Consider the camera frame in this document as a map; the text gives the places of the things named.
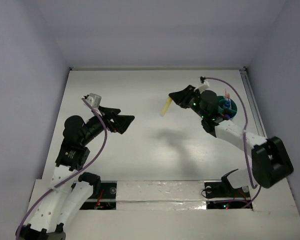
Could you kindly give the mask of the clear yellow highlighter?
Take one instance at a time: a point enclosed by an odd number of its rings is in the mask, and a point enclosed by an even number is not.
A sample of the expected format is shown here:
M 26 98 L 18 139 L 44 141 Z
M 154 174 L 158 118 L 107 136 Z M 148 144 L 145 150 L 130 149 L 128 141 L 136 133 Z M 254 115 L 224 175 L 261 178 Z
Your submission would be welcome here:
M 170 97 L 168 97 L 168 98 L 166 99 L 165 105 L 163 106 L 163 108 L 162 108 L 162 110 L 161 110 L 161 112 L 160 112 L 160 116 L 161 116 L 161 117 L 163 117 L 163 116 L 166 114 L 166 112 L 167 112 L 168 108 L 170 107 L 172 101 L 173 101 L 173 100 L 172 100 Z

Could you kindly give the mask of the clear spray bottle blue cap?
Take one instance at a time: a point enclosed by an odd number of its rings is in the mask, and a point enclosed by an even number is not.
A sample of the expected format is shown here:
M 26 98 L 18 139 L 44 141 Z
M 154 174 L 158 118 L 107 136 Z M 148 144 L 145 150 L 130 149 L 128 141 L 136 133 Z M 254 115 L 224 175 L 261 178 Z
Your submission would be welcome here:
M 223 106 L 224 108 L 229 109 L 231 107 L 231 100 L 226 100 Z

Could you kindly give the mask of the purple capped black highlighter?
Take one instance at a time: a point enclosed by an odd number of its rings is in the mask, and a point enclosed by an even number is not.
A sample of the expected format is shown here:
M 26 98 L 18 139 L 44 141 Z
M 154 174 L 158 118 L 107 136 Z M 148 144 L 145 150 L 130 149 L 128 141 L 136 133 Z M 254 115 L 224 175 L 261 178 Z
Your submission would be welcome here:
M 232 119 L 233 119 L 233 117 L 232 117 L 231 115 L 229 115 L 229 114 L 225 114 L 225 117 L 226 117 L 228 120 L 232 120 Z

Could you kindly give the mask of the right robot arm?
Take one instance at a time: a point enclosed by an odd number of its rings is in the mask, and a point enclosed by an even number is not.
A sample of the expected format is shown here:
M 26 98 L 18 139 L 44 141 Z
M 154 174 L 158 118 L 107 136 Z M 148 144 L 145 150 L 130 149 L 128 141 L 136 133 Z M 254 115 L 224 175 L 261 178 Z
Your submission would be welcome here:
M 293 164 L 280 138 L 262 137 L 233 123 L 238 109 L 228 94 L 221 96 L 214 91 L 200 91 L 188 85 L 168 96 L 181 108 L 194 111 L 201 118 L 201 125 L 208 134 L 242 150 L 248 176 L 259 186 L 269 189 L 293 173 Z

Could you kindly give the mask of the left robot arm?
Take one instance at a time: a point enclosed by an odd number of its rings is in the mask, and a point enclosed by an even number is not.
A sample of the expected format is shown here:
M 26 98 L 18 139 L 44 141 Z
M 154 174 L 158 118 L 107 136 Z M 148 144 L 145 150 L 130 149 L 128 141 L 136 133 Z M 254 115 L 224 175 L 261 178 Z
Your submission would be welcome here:
M 134 121 L 120 109 L 101 107 L 88 121 L 73 115 L 66 119 L 63 141 L 47 191 L 32 205 L 16 230 L 18 240 L 64 240 L 66 229 L 83 203 L 102 195 L 101 178 L 86 169 L 87 145 L 100 133 L 123 134 Z

